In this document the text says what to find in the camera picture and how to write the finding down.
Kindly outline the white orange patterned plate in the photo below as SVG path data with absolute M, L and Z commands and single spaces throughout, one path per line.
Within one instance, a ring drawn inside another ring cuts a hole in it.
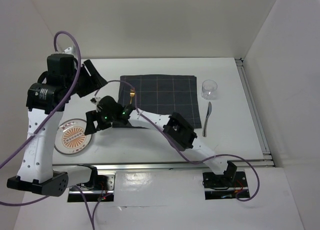
M 85 135 L 87 122 L 84 119 L 70 119 L 59 125 L 54 148 L 63 155 L 74 155 L 85 150 L 92 141 L 92 134 Z

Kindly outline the gold fork green handle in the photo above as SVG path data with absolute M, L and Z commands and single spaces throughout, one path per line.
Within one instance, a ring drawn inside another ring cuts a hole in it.
M 131 88 L 129 91 L 129 102 L 125 105 L 125 108 L 128 108 L 129 106 L 135 107 L 134 98 L 136 95 L 136 91 L 134 88 Z

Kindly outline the dark checked cloth placemat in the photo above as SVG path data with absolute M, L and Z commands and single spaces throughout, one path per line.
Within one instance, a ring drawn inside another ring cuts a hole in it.
M 194 75 L 122 75 L 118 91 L 118 103 L 127 105 L 131 86 L 139 109 L 159 115 L 177 112 L 195 129 L 202 128 L 197 78 Z

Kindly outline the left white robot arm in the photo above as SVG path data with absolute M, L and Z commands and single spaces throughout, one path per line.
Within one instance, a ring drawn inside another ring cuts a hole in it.
M 106 84 L 89 59 L 81 62 L 66 53 L 47 57 L 47 71 L 27 92 L 27 144 L 18 173 L 7 180 L 9 189 L 59 197 L 75 185 L 88 190 L 97 187 L 96 167 L 79 164 L 57 172 L 53 170 L 53 153 L 59 123 L 71 96 L 87 96 Z

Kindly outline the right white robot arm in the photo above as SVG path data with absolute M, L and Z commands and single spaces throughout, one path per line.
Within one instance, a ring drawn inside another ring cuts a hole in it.
M 122 106 L 110 96 L 94 97 L 90 101 L 95 105 L 95 110 L 85 113 L 85 135 L 93 135 L 112 127 L 157 130 L 179 154 L 191 150 L 192 154 L 200 158 L 197 161 L 187 160 L 189 163 L 204 163 L 212 171 L 218 167 L 214 150 L 198 139 L 194 127 L 179 113 L 159 115 L 146 112 L 132 104 Z

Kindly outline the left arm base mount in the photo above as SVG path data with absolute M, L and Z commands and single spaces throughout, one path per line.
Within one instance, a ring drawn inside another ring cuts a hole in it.
M 78 184 L 77 187 L 89 203 L 113 202 L 115 183 L 116 174 L 106 172 L 97 175 L 94 185 Z

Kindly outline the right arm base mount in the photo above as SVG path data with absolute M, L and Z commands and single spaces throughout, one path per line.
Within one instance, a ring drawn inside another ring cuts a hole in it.
M 250 197 L 246 174 L 244 171 L 236 172 L 235 178 L 230 185 L 222 183 L 219 177 L 212 172 L 202 174 L 204 187 L 204 196 L 206 200 L 235 199 L 236 194 L 240 199 Z

